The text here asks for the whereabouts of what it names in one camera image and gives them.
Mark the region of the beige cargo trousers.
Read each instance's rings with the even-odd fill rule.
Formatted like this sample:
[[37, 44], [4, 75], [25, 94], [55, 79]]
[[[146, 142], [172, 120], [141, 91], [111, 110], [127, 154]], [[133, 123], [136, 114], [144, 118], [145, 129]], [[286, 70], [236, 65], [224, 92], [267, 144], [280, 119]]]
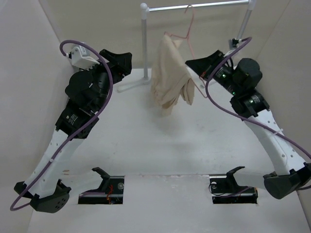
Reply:
[[171, 43], [162, 38], [152, 64], [151, 94], [164, 117], [171, 115], [180, 97], [188, 105], [194, 100], [195, 85], [179, 47], [171, 48]]

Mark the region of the pink wire hanger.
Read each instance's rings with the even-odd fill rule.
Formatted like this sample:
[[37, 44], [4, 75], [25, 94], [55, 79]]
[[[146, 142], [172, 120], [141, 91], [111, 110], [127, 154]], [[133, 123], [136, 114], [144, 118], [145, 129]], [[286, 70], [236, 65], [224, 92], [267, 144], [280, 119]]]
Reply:
[[[193, 51], [193, 48], [192, 48], [192, 45], [191, 45], [191, 42], [190, 42], [190, 33], [191, 33], [191, 28], [192, 28], [192, 25], [193, 25], [193, 22], [194, 22], [194, 18], [195, 18], [195, 10], [194, 10], [194, 6], [189, 4], [186, 6], [186, 9], [184, 11], [184, 13], [186, 13], [188, 11], [188, 9], [191, 9], [191, 20], [190, 20], [190, 24], [189, 24], [189, 27], [187, 29], [187, 34], [185, 36], [179, 36], [179, 35], [176, 35], [176, 34], [173, 34], [173, 33], [170, 33], [170, 32], [164, 32], [165, 35], [169, 36], [169, 37], [176, 37], [176, 38], [179, 38], [179, 39], [183, 39], [183, 40], [186, 40], [187, 44], [188, 44], [188, 47], [190, 49], [190, 52], [191, 52], [191, 55], [192, 55], [192, 58], [195, 59], [195, 56], [194, 56], [194, 51]], [[203, 98], [207, 99], [207, 96], [203, 93], [203, 91], [201, 90], [202, 87], [205, 87], [206, 83], [205, 81], [203, 80], [203, 78], [201, 78], [199, 76], [199, 79], [201, 81], [201, 85], [200, 87], [197, 86], [197, 84], [192, 81], [195, 85], [195, 87], [197, 88], [197, 90], [200, 92], [200, 94], [202, 95]]]

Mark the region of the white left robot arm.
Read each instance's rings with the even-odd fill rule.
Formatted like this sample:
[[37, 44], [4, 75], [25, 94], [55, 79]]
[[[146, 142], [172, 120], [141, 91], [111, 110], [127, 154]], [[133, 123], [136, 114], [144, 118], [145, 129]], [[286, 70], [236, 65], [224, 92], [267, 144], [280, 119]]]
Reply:
[[130, 52], [117, 54], [103, 49], [97, 56], [97, 60], [93, 59], [80, 46], [74, 46], [69, 53], [72, 66], [78, 71], [65, 88], [66, 107], [39, 164], [27, 180], [15, 184], [19, 197], [30, 199], [28, 205], [37, 212], [58, 212], [80, 187], [100, 194], [109, 188], [109, 175], [98, 167], [91, 170], [87, 183], [65, 182], [61, 178], [74, 152], [99, 121], [99, 114], [111, 98], [113, 85], [132, 71]]

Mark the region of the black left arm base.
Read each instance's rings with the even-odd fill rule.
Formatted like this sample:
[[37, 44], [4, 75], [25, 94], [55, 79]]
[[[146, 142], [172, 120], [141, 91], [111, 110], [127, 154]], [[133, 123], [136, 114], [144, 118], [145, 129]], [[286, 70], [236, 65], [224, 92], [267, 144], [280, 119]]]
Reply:
[[99, 167], [92, 169], [101, 179], [96, 189], [90, 189], [79, 195], [78, 204], [123, 204], [124, 176], [110, 176]]

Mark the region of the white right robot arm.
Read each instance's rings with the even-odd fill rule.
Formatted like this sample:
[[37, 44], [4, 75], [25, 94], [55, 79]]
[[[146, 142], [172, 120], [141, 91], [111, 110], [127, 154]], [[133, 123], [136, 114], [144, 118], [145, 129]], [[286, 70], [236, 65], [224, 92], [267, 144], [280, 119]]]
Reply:
[[231, 61], [230, 55], [217, 50], [208, 57], [187, 60], [185, 64], [205, 81], [214, 79], [232, 95], [233, 111], [220, 109], [241, 119], [263, 146], [274, 171], [263, 175], [260, 183], [273, 198], [280, 200], [310, 181], [311, 165], [294, 150], [299, 146], [283, 134], [268, 102], [256, 90], [262, 79], [259, 64], [243, 58], [236, 67], [228, 66], [226, 63]]

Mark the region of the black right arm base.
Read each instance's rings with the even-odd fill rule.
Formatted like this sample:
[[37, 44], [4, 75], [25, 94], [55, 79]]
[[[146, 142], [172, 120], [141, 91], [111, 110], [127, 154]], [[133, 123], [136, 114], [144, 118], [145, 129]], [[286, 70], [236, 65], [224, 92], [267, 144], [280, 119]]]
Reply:
[[245, 168], [238, 166], [226, 174], [210, 174], [208, 190], [213, 204], [257, 204], [258, 191], [254, 187], [240, 186], [234, 174]]

